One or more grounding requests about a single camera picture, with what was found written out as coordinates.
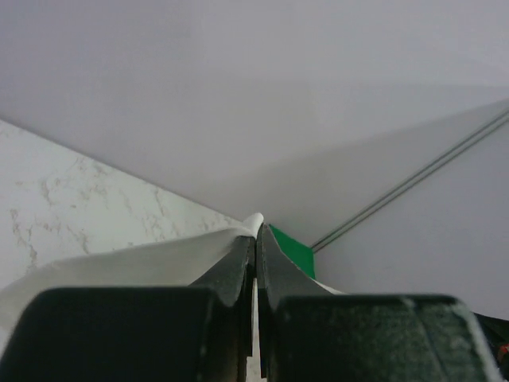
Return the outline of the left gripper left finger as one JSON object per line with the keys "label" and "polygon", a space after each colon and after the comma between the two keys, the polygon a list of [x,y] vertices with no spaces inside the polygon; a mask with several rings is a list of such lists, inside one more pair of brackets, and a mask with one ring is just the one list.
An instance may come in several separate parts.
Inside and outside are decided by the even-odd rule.
{"label": "left gripper left finger", "polygon": [[176,286],[52,286],[24,306],[4,381],[243,381],[251,354],[251,260],[237,237]]}

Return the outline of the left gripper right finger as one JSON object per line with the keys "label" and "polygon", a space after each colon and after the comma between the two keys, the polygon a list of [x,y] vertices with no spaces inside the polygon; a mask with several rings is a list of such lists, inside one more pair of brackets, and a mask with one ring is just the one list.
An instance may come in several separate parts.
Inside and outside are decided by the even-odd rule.
{"label": "left gripper right finger", "polygon": [[268,381],[494,381],[468,308],[440,294],[334,294],[256,240],[261,374]]}

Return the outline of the white coca-cola t-shirt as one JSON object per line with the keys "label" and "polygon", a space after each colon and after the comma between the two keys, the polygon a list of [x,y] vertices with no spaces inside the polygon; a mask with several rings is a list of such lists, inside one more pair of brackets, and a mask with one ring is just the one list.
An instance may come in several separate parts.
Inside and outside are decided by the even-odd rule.
{"label": "white coca-cola t-shirt", "polygon": [[2,341],[12,336],[26,307],[40,293],[55,288],[204,284],[225,306],[233,306],[243,288],[248,252],[264,232],[272,238],[279,233],[255,213],[241,224],[203,235],[53,261],[2,289]]}

